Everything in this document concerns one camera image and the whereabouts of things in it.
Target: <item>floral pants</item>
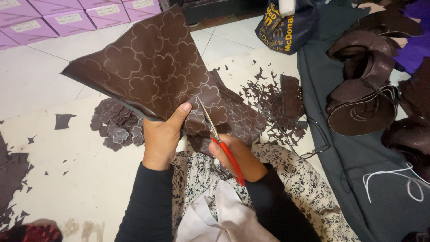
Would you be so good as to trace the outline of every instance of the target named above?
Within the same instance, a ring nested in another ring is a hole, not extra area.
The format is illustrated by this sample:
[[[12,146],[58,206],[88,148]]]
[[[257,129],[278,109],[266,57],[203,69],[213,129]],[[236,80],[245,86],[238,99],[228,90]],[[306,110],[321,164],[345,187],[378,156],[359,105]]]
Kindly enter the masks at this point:
[[[285,185],[285,191],[313,225],[322,241],[359,241],[340,208],[334,204],[326,181],[306,160],[275,145],[265,145],[254,152],[254,155],[276,169]],[[237,184],[233,177],[216,172],[217,166],[212,164],[210,157],[197,152],[179,152],[172,165],[174,233],[188,205],[207,189],[215,189],[219,180],[227,181],[242,202],[253,209],[246,187]],[[215,198],[209,208],[217,219]]]

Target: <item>black sleeve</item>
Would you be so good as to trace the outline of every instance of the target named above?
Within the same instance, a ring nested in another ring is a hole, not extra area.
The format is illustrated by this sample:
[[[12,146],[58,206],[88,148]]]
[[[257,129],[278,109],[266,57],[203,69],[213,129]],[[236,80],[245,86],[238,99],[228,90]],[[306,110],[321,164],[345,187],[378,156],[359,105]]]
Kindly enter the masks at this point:
[[[115,242],[171,242],[173,167],[148,169],[140,162],[126,215]]]
[[[284,184],[270,164],[269,172],[246,188],[259,223],[280,241],[321,241],[304,214],[284,191]]]

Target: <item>person's right hand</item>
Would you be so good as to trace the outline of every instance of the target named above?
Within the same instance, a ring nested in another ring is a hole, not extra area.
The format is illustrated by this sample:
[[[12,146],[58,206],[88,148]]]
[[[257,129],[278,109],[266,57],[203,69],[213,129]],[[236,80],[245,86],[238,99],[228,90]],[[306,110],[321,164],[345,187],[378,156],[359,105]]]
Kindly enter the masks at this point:
[[[230,149],[242,171],[243,178],[249,182],[256,182],[267,174],[267,168],[255,157],[239,138],[225,134],[219,134],[219,138]],[[214,141],[209,144],[209,151],[218,158],[219,162],[226,167],[234,176],[236,172],[227,155]]]

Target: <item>scissor blade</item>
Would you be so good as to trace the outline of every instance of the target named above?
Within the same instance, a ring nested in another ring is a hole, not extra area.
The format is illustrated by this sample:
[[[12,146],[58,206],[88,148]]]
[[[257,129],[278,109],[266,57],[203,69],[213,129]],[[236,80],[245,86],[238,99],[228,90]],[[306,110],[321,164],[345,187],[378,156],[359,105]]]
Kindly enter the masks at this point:
[[[205,119],[206,119],[206,122],[208,123],[208,125],[209,125],[209,129],[211,130],[211,132],[212,132],[212,134],[213,134],[213,136],[215,136],[214,138],[216,138],[217,140],[219,140],[219,135],[218,135],[218,132],[216,131],[216,128],[215,128],[215,125],[212,123],[212,120],[211,120],[211,118],[209,117],[209,113],[208,113],[208,111],[206,110],[206,108],[205,108],[205,106],[203,105],[203,102],[202,102],[202,100],[200,100],[200,98],[199,98],[199,96],[198,95],[196,95],[197,96],[197,99],[199,100],[199,102],[200,102],[200,105],[202,106],[202,108],[203,108],[203,114],[205,115]]]

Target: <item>white tile floor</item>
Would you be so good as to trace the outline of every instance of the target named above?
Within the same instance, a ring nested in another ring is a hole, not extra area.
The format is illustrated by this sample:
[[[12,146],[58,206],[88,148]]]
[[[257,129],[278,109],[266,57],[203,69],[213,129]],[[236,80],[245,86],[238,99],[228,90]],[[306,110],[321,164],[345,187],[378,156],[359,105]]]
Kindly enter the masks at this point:
[[[205,63],[265,47],[254,29],[262,16],[191,32]],[[103,49],[133,23],[0,51],[0,120],[98,92],[59,73],[69,61]]]

